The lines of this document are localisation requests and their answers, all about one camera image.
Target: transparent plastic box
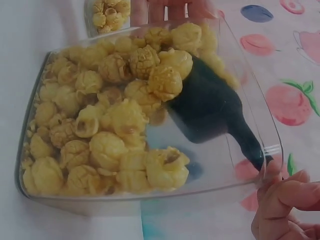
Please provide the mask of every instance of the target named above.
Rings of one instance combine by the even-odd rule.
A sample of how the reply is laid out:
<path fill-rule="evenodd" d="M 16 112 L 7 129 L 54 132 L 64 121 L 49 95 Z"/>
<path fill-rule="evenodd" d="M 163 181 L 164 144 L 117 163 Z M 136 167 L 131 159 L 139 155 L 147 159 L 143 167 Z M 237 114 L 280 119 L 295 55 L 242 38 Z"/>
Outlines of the transparent plastic box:
<path fill-rule="evenodd" d="M 89 38 L 77 45 L 87 47 L 103 38 L 114 42 L 120 36 L 141 35 L 151 27 L 161 26 L 173 29 L 185 22 L 195 24 L 206 22 L 216 32 L 218 39 L 217 54 L 224 61 L 226 69 L 236 76 L 241 83 L 236 93 L 242 103 L 245 122 L 253 133 L 250 138 L 255 138 L 258 146 L 244 144 L 243 142 L 247 141 L 246 135 L 240 136 L 236 140 L 228 133 L 228 129 L 222 129 L 221 126 L 217 127 L 218 133 L 211 139 L 200 143 L 191 142 L 179 128 L 177 122 L 173 120 L 173 115 L 170 114 L 163 125 L 147 127 L 147 143 L 150 148 L 176 147 L 190 158 L 190 164 L 187 166 L 190 171 L 189 178 L 181 188 L 171 192 L 154 191 L 142 195 L 64 197 L 29 194 L 25 190 L 22 180 L 24 171 L 21 168 L 21 162 L 25 159 L 24 143 L 30 141 L 27 134 L 28 125 L 35 116 L 35 97 L 42 86 L 41 79 L 44 67 L 50 62 L 52 56 L 64 50 L 58 49 L 49 52 L 44 60 L 26 109 L 15 169 L 15 181 L 21 194 L 34 201 L 86 216 L 140 214 L 141 201 L 147 203 L 144 204 L 144 208 L 149 206 L 148 213 L 165 213 L 186 209 L 205 209 L 239 201 L 254 191 L 257 185 L 280 172 L 282 161 L 278 163 L 278 169 L 272 171 L 272 173 L 266 171 L 266 166 L 274 155 L 282 156 L 281 141 L 255 75 L 224 19 L 192 20 L 186 18 L 182 21 L 147 24 Z M 236 166 L 246 159 L 243 151 L 251 151 L 251 153 L 258 155 L 262 153 L 259 163 L 248 163 L 250 165 L 249 169 L 256 171 L 255 177 L 241 178 L 236 174 Z"/>

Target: popcorn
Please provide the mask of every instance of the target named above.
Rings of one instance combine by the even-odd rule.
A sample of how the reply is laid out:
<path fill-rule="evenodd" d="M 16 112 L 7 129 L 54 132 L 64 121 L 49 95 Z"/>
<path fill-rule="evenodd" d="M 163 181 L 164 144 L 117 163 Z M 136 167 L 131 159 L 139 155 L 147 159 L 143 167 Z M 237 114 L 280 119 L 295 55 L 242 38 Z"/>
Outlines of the popcorn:
<path fill-rule="evenodd" d="M 31 175 L 42 195 L 56 195 L 64 184 L 62 171 L 52 157 L 38 158 L 31 167 Z"/>
<path fill-rule="evenodd" d="M 149 90 L 163 102 L 174 99 L 183 88 L 180 73 L 169 65 L 159 65 L 152 69 L 148 80 Z"/>

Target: finger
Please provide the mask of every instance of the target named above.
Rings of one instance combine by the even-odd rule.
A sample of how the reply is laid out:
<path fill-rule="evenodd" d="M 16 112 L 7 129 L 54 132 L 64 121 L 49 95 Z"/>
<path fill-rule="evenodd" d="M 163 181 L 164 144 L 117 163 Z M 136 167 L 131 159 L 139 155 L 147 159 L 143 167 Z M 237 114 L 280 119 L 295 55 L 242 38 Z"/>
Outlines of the finger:
<path fill-rule="evenodd" d="M 320 224 L 299 224 L 305 235 L 311 239 L 320 239 Z"/>
<path fill-rule="evenodd" d="M 271 186 L 273 186 L 274 184 L 282 180 L 282 177 L 279 174 L 279 171 L 280 171 L 279 169 L 280 169 L 279 164 L 275 160 L 272 160 L 269 162 L 268 166 L 266 167 L 266 174 L 274 177 L 258 189 L 258 193 L 257 193 L 258 202 L 261 201 L 261 199 L 265 196 L 266 192 Z"/>
<path fill-rule="evenodd" d="M 148 23 L 156 23 L 165 20 L 165 5 L 149 1 Z"/>
<path fill-rule="evenodd" d="M 189 18 L 218 18 L 217 10 L 210 0 L 197 0 L 188 3 Z"/>
<path fill-rule="evenodd" d="M 317 203 L 315 203 L 312 206 L 309 206 L 309 207 L 297 207 L 297 209 L 299 209 L 301 211 L 306 211 L 306 212 L 309 212 L 309 211 L 320 211 L 320 199 L 319 199 L 319 201 Z"/>
<path fill-rule="evenodd" d="M 273 163 L 273 161 L 271 161 L 267 167 L 267 173 L 271 173 L 272 171 L 276 171 L 277 167 L 273 166 L 273 164 L 276 164 L 276 162 Z M 273 188 L 276 188 L 278 187 L 278 185 L 274 185 L 275 183 L 285 183 L 285 182 L 288 182 L 288 181 L 298 181 L 298 182 L 301 182 L 301 183 L 308 183 L 310 181 L 310 176 L 309 174 L 305 171 L 305 170 L 301 170 L 301 171 L 298 171 L 296 174 L 292 175 L 291 177 L 285 179 L 285 180 L 282 180 L 282 181 L 279 181 L 281 180 L 281 176 L 278 175 L 278 176 L 275 176 L 270 183 L 266 184 L 266 186 L 263 186 L 261 187 L 259 190 L 258 190 L 258 201 L 260 202 L 263 197 L 266 195 L 267 191 L 269 190 L 269 188 L 272 186 Z"/>
<path fill-rule="evenodd" d="M 279 183 L 282 180 L 281 175 L 278 173 L 279 173 L 279 164 L 275 160 L 270 161 L 266 167 L 266 174 L 275 175 L 275 176 L 270 181 L 268 181 L 268 183 L 266 183 L 265 185 L 263 185 L 258 189 L 257 191 L 258 203 L 261 202 L 261 200 L 266 195 L 266 192 L 271 186 L 274 186 L 276 183 Z M 258 209 L 251 223 L 251 232 L 256 239 L 258 239 L 259 237 L 259 215 L 260 215 L 260 210 Z"/>
<path fill-rule="evenodd" d="M 266 169 L 268 174 L 272 174 L 272 173 L 277 173 L 278 171 L 278 167 L 277 167 L 277 163 L 275 161 L 271 161 Z M 276 183 L 285 183 L 287 181 L 298 181 L 301 183 L 308 183 L 310 181 L 310 176 L 309 174 L 305 171 L 305 170 L 301 170 L 299 172 L 297 172 L 296 174 L 292 175 L 291 177 L 289 177 L 286 180 L 281 181 L 281 175 L 277 175 L 275 176 L 270 182 L 268 182 L 266 185 L 264 185 L 263 187 L 258 189 L 257 192 L 257 197 L 258 197 L 258 203 L 260 203 L 262 201 L 262 199 L 265 197 L 267 191 L 270 189 L 269 192 L 273 192 L 273 189 L 277 188 L 278 185 Z M 253 236 L 258 239 L 259 237 L 259 216 L 260 216 L 260 207 L 258 208 L 253 221 L 251 223 L 251 232 L 253 234 Z M 291 221 L 295 222 L 297 221 L 293 216 L 289 217 L 291 219 Z"/>
<path fill-rule="evenodd" d="M 185 5 L 168 6 L 168 20 L 179 20 L 185 18 Z"/>
<path fill-rule="evenodd" d="M 296 180 L 284 181 L 269 191 L 259 206 L 260 240 L 277 240 L 288 234 L 288 215 L 292 208 L 307 208 L 320 198 L 320 184 Z"/>
<path fill-rule="evenodd" d="M 148 21 L 147 0 L 131 0 L 130 25 L 140 26 Z"/>

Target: blue fruit print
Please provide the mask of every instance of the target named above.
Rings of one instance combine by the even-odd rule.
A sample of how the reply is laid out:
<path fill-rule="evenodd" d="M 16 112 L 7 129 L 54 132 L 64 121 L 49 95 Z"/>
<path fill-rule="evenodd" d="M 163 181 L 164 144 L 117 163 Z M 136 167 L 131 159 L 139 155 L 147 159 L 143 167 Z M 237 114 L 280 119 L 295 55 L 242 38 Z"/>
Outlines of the blue fruit print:
<path fill-rule="evenodd" d="M 241 8 L 241 14 L 255 23 L 266 23 L 274 18 L 274 15 L 259 5 L 247 5 Z"/>

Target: fruit pattern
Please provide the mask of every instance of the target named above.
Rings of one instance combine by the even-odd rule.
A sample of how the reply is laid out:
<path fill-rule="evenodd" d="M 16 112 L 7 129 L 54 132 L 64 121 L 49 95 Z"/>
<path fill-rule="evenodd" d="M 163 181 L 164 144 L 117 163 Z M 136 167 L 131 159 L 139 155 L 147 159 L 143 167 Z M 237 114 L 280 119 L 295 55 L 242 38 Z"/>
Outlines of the fruit pattern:
<path fill-rule="evenodd" d="M 279 4 L 294 15 L 302 15 L 306 11 L 305 6 L 299 0 L 279 0 Z M 242 7 L 240 13 L 255 23 L 266 23 L 274 19 L 274 15 L 268 9 L 255 4 Z M 320 66 L 320 30 L 316 32 L 294 31 L 293 37 L 297 43 L 297 52 L 309 62 Z M 262 34 L 244 35 L 239 39 L 239 43 L 246 52 L 254 56 L 268 57 L 275 52 L 280 52 L 269 36 Z M 320 117 L 320 110 L 314 97 L 314 82 L 311 79 L 306 80 L 299 83 L 292 79 L 281 79 L 279 83 L 272 85 L 264 92 L 267 105 L 275 120 L 285 126 L 297 127 L 308 122 L 313 114 Z M 247 160 L 239 163 L 235 167 L 237 178 L 248 180 L 255 177 L 258 172 L 251 168 Z M 290 153 L 286 169 L 283 168 L 281 172 L 282 175 L 291 176 L 296 171 L 293 154 Z M 244 209 L 255 212 L 258 208 L 257 191 L 240 204 Z"/>
<path fill-rule="evenodd" d="M 299 84 L 291 79 L 283 79 L 268 89 L 266 102 L 272 115 L 287 126 L 300 126 L 307 122 L 312 112 L 320 116 L 320 110 L 312 95 L 313 81 Z"/>

